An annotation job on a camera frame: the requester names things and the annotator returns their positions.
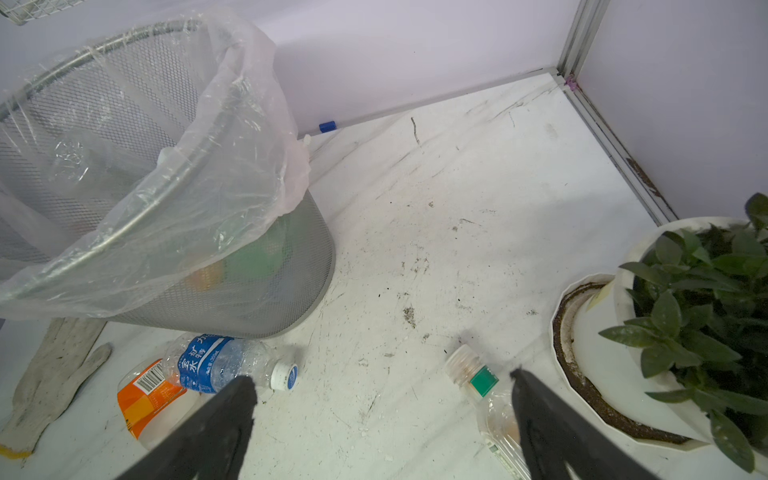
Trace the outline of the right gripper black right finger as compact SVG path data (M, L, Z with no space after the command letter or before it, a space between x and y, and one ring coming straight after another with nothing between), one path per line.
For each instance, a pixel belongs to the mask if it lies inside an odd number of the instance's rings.
M534 374L510 373L521 447L533 479L653 479Z

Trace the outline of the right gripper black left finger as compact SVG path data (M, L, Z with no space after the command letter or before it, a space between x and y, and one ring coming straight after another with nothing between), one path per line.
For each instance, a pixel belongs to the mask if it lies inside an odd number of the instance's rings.
M237 479L258 403L253 380L239 376L151 450L122 479Z

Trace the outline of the green soda bottle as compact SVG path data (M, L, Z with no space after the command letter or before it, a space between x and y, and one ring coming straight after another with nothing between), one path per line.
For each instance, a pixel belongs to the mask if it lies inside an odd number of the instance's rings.
M256 241L251 242L224 260L224 282L263 280L276 275L292 254L290 222L275 221Z

